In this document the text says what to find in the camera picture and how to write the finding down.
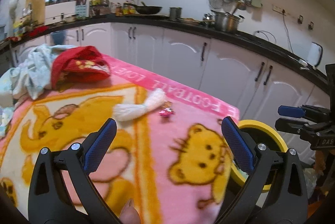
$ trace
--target yellow rim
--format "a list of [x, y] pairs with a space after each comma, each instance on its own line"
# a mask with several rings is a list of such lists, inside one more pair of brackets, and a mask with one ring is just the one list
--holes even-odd
[[[288, 150], [287, 145], [285, 143], [285, 141], [283, 140], [283, 138], [279, 135], [279, 133], [277, 133], [277, 131], [275, 131], [273, 128], [271, 128], [270, 126], [259, 122], [259, 121], [255, 121], [255, 120], [242, 120], [238, 123], [238, 127], [240, 129], [243, 128], [255, 128], [258, 130], [262, 130], [263, 132], [265, 132], [266, 134], [268, 134], [275, 142], [276, 144], [279, 146], [280, 151], [281, 152], [286, 152]], [[232, 164], [232, 178], [235, 182], [237, 182], [240, 186], [243, 186], [244, 183], [246, 182], [246, 179], [244, 178], [244, 176], [237, 170], [235, 164]], [[270, 190], [271, 185], [264, 185], [263, 187], [263, 193], [266, 193]]]

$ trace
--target white yarn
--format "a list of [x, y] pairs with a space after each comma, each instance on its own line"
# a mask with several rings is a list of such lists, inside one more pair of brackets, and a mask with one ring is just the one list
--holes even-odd
[[114, 107], [114, 118], [118, 121], [129, 121], [157, 109], [165, 101], [162, 89], [154, 90], [143, 104], [117, 104]]

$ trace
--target spatula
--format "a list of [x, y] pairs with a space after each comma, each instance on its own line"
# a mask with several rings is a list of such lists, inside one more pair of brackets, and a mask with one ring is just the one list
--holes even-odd
[[260, 8], [260, 7], [263, 6], [263, 4], [262, 4], [262, 0], [252, 0], [252, 1], [251, 1], [251, 5], [252, 5], [253, 7], [258, 7], [258, 8]]

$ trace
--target person's hand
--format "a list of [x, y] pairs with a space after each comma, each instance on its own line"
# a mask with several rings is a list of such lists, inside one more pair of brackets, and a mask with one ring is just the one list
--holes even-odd
[[141, 224], [140, 216], [134, 208], [132, 199], [123, 206], [119, 219], [123, 224]]

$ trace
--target blue clamp handle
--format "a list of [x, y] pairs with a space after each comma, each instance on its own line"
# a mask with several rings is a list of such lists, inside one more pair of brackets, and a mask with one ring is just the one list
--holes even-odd
[[251, 175], [254, 170], [254, 156], [241, 137], [239, 128], [230, 117], [225, 117], [222, 120], [221, 130], [238, 166], [243, 172]]
[[84, 171], [88, 175], [95, 172], [109, 146], [116, 136], [117, 126], [113, 119], [108, 119], [98, 131], [99, 135], [85, 154]]
[[306, 115], [306, 111], [301, 107], [280, 106], [278, 108], [278, 114], [287, 117], [303, 118]]

